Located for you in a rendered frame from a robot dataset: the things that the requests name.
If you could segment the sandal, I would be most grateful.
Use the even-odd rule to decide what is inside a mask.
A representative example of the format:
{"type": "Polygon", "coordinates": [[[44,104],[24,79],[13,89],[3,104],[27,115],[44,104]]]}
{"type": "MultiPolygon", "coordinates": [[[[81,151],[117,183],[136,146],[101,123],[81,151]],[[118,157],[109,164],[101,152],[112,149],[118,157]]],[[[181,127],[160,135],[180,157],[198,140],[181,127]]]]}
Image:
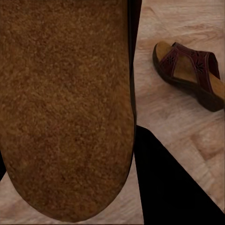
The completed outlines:
{"type": "Polygon", "coordinates": [[[193,89],[199,103],[211,112],[225,109],[225,83],[220,80],[214,53],[192,50],[177,42],[170,45],[159,41],[152,60],[165,82],[193,89]]]}
{"type": "Polygon", "coordinates": [[[124,187],[142,0],[0,0],[0,151],[21,198],[88,220],[124,187]]]}

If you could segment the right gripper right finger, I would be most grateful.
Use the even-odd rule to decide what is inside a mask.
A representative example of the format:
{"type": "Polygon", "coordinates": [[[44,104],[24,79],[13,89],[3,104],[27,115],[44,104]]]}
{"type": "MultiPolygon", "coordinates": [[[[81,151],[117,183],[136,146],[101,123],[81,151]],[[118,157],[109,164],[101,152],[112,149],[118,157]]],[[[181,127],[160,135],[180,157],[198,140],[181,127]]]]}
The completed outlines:
{"type": "Polygon", "coordinates": [[[225,214],[148,129],[136,126],[144,225],[225,225],[225,214]]]}

